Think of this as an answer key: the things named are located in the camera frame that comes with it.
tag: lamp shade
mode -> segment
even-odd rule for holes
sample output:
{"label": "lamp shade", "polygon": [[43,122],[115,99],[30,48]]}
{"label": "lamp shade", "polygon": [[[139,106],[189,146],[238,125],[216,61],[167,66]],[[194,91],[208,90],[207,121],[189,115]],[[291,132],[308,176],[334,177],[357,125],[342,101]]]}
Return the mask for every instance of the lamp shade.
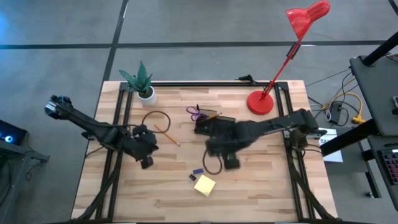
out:
{"label": "lamp shade", "polygon": [[318,1],[308,9],[289,9],[286,11],[298,41],[303,39],[312,23],[328,14],[329,10],[330,3],[328,1]]}

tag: white paper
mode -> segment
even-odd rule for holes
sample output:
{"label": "white paper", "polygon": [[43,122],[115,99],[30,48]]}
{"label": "white paper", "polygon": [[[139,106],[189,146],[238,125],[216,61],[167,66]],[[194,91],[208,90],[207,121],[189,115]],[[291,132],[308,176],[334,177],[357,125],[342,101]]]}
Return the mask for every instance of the white paper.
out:
{"label": "white paper", "polygon": [[[319,139],[319,145],[323,145],[324,143],[334,139],[337,137],[337,133],[335,129],[330,129],[330,128],[319,128],[319,130],[326,130],[327,133],[324,134],[320,139]],[[323,158],[325,162],[343,162],[343,156],[341,156],[341,151],[336,151],[330,155],[327,155]]]}

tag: yellow sticky note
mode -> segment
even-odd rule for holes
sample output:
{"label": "yellow sticky note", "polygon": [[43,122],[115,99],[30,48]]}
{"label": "yellow sticky note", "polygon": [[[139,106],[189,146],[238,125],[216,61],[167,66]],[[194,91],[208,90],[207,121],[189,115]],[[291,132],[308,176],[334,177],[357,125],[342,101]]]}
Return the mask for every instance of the yellow sticky note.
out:
{"label": "yellow sticky note", "polygon": [[197,184],[195,184],[195,186],[193,188],[197,189],[199,192],[201,192],[202,194],[209,197],[209,194],[210,194],[211,190],[213,190],[213,187],[215,184],[216,184],[216,182],[214,182],[207,176],[201,175]]}

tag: concrete floor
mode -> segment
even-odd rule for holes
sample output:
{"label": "concrete floor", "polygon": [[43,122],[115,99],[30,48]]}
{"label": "concrete floor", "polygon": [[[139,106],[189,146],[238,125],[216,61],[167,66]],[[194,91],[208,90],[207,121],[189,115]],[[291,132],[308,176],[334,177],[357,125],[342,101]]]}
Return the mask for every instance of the concrete floor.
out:
{"label": "concrete floor", "polygon": [[[284,11],[308,7],[315,0],[130,0],[120,43],[294,41]],[[0,2],[0,47],[27,44],[111,44],[123,0]],[[365,40],[386,40],[398,29],[398,16],[387,0],[332,0],[331,11],[317,21],[280,79],[314,82],[349,66],[351,57],[377,46]],[[357,45],[334,45],[354,40]],[[289,46],[117,49],[106,71],[105,49],[0,50],[0,119],[31,133],[30,145],[50,154],[35,170],[17,199],[14,223],[68,220],[87,146],[81,129],[44,115],[51,95],[69,96],[76,108],[93,116],[104,73],[122,80],[118,69],[137,70],[143,60],[155,80],[232,80],[251,74],[269,80],[281,66]],[[344,74],[307,88],[321,103],[331,99]],[[359,108],[354,98],[347,102]],[[351,117],[355,114],[348,108]],[[363,118],[370,114],[365,107]],[[320,126],[329,127],[323,116]],[[348,221],[396,223],[398,213],[373,164],[382,198],[368,199],[364,174],[331,175],[339,217]]]}

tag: keyboard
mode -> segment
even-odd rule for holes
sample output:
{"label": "keyboard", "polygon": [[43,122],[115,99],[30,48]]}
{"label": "keyboard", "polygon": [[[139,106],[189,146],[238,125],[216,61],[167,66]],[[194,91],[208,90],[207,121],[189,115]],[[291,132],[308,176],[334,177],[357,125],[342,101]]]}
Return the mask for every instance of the keyboard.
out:
{"label": "keyboard", "polygon": [[391,185],[398,185],[398,149],[378,151]]}

